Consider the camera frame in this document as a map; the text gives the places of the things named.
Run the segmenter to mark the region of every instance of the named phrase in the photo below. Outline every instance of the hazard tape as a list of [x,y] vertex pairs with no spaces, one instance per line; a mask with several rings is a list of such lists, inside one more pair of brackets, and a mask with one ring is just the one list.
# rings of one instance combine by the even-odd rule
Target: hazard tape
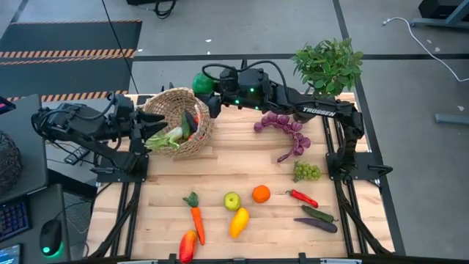
[[[129,23],[129,22],[141,22],[140,19],[122,19],[117,21],[111,21],[112,23]],[[109,23],[109,21],[47,21],[47,22],[14,22],[12,25],[18,24],[51,24],[51,23]]]
[[56,62],[79,62],[79,61],[89,61],[96,59],[116,59],[122,58],[122,55],[117,56],[94,56],[94,57],[80,57],[72,59],[40,59],[40,60],[30,60],[30,61],[20,61],[20,62],[0,62],[1,65],[27,65],[27,64],[40,64],[40,63],[56,63]]
[[133,58],[132,48],[98,49],[98,50],[70,50],[70,51],[0,51],[0,58],[57,58],[57,57],[91,57],[91,56],[121,56]]
[[[128,91],[121,91],[117,90],[114,91],[117,95],[126,95]],[[99,91],[99,92],[79,92],[79,93],[70,93],[70,94],[59,94],[59,95],[42,95],[41,101],[42,102],[58,102],[64,100],[86,100],[86,99],[100,99],[106,98],[109,92],[106,91]],[[11,97],[7,98],[8,101],[14,102],[16,100],[20,100],[23,97]]]

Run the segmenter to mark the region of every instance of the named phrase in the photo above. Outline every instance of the wooden plank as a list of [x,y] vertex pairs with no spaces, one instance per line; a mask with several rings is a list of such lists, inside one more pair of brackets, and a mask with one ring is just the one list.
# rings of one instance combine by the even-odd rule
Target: wooden plank
[[[136,102],[135,95],[128,96]],[[354,101],[353,94],[342,97]],[[293,188],[302,191],[318,201],[320,210],[339,219],[335,190],[325,163],[327,146],[321,118],[304,125],[302,133],[313,142],[304,155],[277,164],[277,157],[289,151],[291,139],[274,128],[254,133],[253,124],[261,116],[259,111],[230,107],[217,118],[210,142],[197,154],[167,158],[150,153],[148,178],[140,196],[133,259],[167,259],[170,253],[178,253],[182,235],[193,229],[190,208],[182,200],[191,191],[199,195],[206,236],[206,244],[198,246],[196,259],[297,258],[298,252],[305,252],[308,257],[346,255],[340,221],[335,222],[339,227],[335,234],[297,223],[293,221],[295,217],[306,216],[300,208],[302,203],[285,194]],[[122,149],[125,148],[128,140],[122,142]],[[359,141],[357,150],[367,150],[365,139]],[[318,181],[294,183],[292,168],[298,159],[317,164],[323,176]],[[256,204],[251,192],[261,184],[270,188],[271,198]],[[363,220],[384,246],[392,245],[379,190],[367,182],[357,182],[355,187]],[[115,183],[97,198],[88,234],[90,252],[114,225],[120,188],[121,184]],[[241,196],[242,206],[251,214],[249,225],[236,240],[229,237],[229,223],[235,213],[227,211],[223,204],[229,191]],[[354,226],[352,239],[358,245]],[[120,252],[124,246],[122,235]]]

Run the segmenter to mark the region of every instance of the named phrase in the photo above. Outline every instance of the gray floor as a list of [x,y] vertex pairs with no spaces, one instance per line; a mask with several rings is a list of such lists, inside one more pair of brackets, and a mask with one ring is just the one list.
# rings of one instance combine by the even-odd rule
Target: gray floor
[[[424,53],[401,21],[382,26],[385,19],[394,16],[418,17],[421,0],[339,1],[355,50],[365,54]],[[20,2],[0,1],[0,32]],[[139,56],[290,54],[305,43],[341,38],[330,0],[179,0],[164,21],[126,5],[124,0],[106,0],[106,5],[111,19],[143,20]],[[29,0],[19,21],[105,19],[100,1]],[[469,53],[468,32],[432,28],[413,31],[431,51]],[[193,76],[209,62],[134,62],[133,75],[140,93],[153,93],[170,81],[176,86],[190,86]],[[222,62],[240,65],[240,61]],[[305,88],[292,75],[291,61],[276,62],[289,86]],[[469,78],[469,60],[447,62],[461,78]],[[264,69],[272,79],[280,80],[271,66]],[[469,260],[469,228],[465,224],[469,218],[465,167],[469,128],[437,125],[433,117],[437,112],[469,114],[469,82],[457,83],[444,66],[432,60],[366,61],[362,80],[383,159],[394,168],[389,183],[407,254]],[[86,103],[97,109],[106,104],[104,100]],[[49,146],[48,157],[61,161],[65,154]],[[94,175],[86,164],[48,164],[94,184]],[[72,236],[78,243],[80,235]]]

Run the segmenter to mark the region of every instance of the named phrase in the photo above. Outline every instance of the red chili pepper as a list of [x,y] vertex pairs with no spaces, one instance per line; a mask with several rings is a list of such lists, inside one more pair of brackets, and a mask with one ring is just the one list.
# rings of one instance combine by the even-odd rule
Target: red chili pepper
[[296,198],[296,199],[299,199],[301,201],[304,201],[304,202],[307,202],[309,203],[310,205],[312,205],[314,208],[318,208],[319,205],[317,204],[316,201],[314,201],[313,199],[311,199],[311,197],[309,197],[308,195],[306,194],[302,194],[300,193],[299,191],[296,191],[296,190],[291,190],[291,191],[287,191],[288,194],[290,194],[290,196]]

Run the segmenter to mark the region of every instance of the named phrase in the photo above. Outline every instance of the potted plant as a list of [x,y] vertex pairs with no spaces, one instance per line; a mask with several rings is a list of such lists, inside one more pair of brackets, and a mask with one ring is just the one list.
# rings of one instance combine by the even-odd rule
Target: potted plant
[[363,52],[353,53],[351,43],[350,38],[341,42],[334,38],[323,40],[314,48],[305,45],[292,57],[296,63],[293,75],[300,72],[303,84],[308,83],[318,98],[340,95],[344,87],[350,91],[363,64]]

